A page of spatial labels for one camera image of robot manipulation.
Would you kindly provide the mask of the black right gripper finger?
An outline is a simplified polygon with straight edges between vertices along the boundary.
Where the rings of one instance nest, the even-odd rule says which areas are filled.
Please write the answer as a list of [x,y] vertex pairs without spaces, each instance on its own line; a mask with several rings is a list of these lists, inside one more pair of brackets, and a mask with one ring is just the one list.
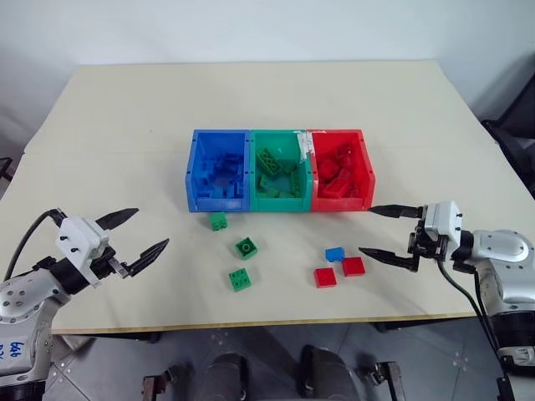
[[376,248],[360,247],[359,250],[366,256],[381,263],[406,269],[409,272],[417,272],[419,269],[419,257],[397,256],[392,251],[385,251]]
[[424,206],[403,206],[403,205],[382,205],[372,206],[368,209],[368,212],[378,214],[380,216],[390,218],[416,218],[420,219],[423,215]]

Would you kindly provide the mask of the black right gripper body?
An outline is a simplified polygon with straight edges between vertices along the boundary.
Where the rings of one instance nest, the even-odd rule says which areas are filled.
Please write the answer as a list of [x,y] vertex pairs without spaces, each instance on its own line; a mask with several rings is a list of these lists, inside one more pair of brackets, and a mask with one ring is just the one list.
[[445,261],[449,237],[447,235],[428,234],[425,230],[425,221],[418,220],[415,231],[410,234],[408,252],[416,260],[420,257]]

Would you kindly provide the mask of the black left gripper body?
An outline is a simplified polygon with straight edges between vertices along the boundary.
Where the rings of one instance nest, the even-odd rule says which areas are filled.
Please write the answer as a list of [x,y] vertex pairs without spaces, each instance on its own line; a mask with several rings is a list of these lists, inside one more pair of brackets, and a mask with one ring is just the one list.
[[118,274],[121,278],[129,276],[125,264],[118,262],[115,258],[115,249],[111,246],[107,246],[102,255],[91,262],[89,268],[99,280],[110,274]]

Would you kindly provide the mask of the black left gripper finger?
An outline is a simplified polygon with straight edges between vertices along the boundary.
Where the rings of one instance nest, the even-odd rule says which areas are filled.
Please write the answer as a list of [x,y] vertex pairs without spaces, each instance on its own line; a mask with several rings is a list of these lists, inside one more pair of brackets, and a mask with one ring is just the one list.
[[100,217],[95,223],[104,231],[111,231],[128,221],[139,211],[138,208],[125,208],[120,211],[111,212]]
[[140,257],[136,261],[131,263],[130,265],[124,264],[124,268],[126,269],[128,275],[130,277],[134,277],[140,272],[142,272],[143,270],[145,270],[164,251],[169,241],[170,239],[167,238],[163,241],[156,243],[155,245],[151,246],[147,250],[143,251],[140,254]]

